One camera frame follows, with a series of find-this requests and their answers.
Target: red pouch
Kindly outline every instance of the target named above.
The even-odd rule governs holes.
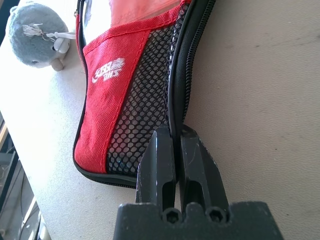
[[[173,139],[179,141],[188,109],[192,63],[211,1],[190,4],[183,0],[147,18],[172,2],[151,7],[145,14],[138,11],[141,7],[133,8],[137,14],[120,25],[117,19],[126,19],[119,16],[132,8],[114,4],[111,9],[122,9],[112,11],[115,24],[87,45],[84,1],[78,2],[77,46],[87,90],[73,158],[89,179],[135,187],[138,165],[153,131],[168,125]]]

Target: zipper teeth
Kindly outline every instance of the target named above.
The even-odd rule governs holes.
[[[99,181],[99,180],[95,180],[92,177],[86,176],[84,174],[82,174],[82,175],[85,176],[87,179],[90,179],[91,181],[94,181],[96,183],[106,184],[106,185],[111,185],[111,186],[116,186],[116,187],[123,187],[123,188],[128,188],[128,189],[135,189],[134,186],[124,185],[124,184],[117,184],[117,183],[110,183],[110,182],[105,182],[105,181]]]
[[[204,33],[204,30],[205,30],[205,27],[206,27],[207,22],[209,20],[212,9],[214,8],[215,2],[216,2],[216,0],[209,0],[207,6],[205,8],[205,11],[203,13],[200,24],[194,34],[194,38],[193,38],[192,43],[190,45],[188,57],[186,59],[185,105],[184,105],[184,113],[183,113],[183,119],[182,119],[183,121],[185,121],[187,111],[188,111],[189,101],[190,101],[191,84],[192,84],[192,71],[193,71],[196,50],[198,48],[201,36]]]

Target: table surface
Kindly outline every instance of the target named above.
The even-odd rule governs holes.
[[[76,0],[37,0],[75,28]],[[287,239],[320,236],[320,2],[220,0],[194,63],[186,123],[216,160],[230,202],[268,203]],[[112,239],[117,208],[135,190],[74,167],[86,90],[75,44],[65,68],[18,62],[0,48],[0,111],[49,233]]]

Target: stuffed animal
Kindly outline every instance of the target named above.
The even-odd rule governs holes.
[[[64,68],[62,59],[74,39],[67,32],[55,11],[34,2],[13,7],[6,26],[12,50],[22,63],[36,68],[51,65],[56,71]]]

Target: white string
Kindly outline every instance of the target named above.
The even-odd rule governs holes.
[[[47,33],[46,36],[48,38],[55,37],[64,38],[64,39],[76,39],[76,34],[74,32],[55,32],[55,33]]]
[[[76,34],[74,32],[55,32],[55,33],[48,33],[43,32],[39,25],[40,24],[29,24],[29,25],[22,25],[22,31],[24,35],[28,37],[32,36],[41,36],[43,40],[45,41],[52,41],[55,42],[56,40],[54,38],[64,38],[64,39],[76,39]]]

